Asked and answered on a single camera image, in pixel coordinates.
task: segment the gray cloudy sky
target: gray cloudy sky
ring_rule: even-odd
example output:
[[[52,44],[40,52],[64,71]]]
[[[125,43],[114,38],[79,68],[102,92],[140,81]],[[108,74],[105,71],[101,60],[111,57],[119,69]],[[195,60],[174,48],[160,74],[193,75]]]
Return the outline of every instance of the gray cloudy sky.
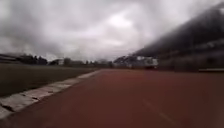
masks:
[[[0,52],[111,60],[220,1],[0,0]]]

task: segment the distant structure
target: distant structure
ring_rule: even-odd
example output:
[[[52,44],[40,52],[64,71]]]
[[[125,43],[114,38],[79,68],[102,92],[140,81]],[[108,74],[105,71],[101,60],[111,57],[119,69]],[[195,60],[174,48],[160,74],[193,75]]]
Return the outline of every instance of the distant structure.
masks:
[[[138,56],[166,56],[189,47],[222,39],[224,36],[224,3],[163,36],[152,45],[137,51]]]
[[[224,68],[224,3],[161,37],[133,56],[158,58],[160,68]]]
[[[131,69],[155,69],[157,68],[157,59],[143,56],[122,56],[117,58],[113,65],[115,68]]]
[[[0,63],[47,65],[47,59],[26,54],[0,54]]]

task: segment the red track surface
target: red track surface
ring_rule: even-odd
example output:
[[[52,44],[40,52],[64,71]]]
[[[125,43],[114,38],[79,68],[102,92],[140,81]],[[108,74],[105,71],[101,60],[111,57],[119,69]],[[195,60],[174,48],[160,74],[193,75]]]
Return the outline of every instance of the red track surface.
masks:
[[[224,75],[105,70],[1,128],[223,128]]]

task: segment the grass field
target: grass field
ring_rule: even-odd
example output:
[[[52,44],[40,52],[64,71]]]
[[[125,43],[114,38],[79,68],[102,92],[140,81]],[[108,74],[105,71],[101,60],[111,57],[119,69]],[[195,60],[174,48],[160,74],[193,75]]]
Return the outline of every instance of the grass field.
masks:
[[[91,71],[94,69],[0,64],[0,96],[38,88]]]

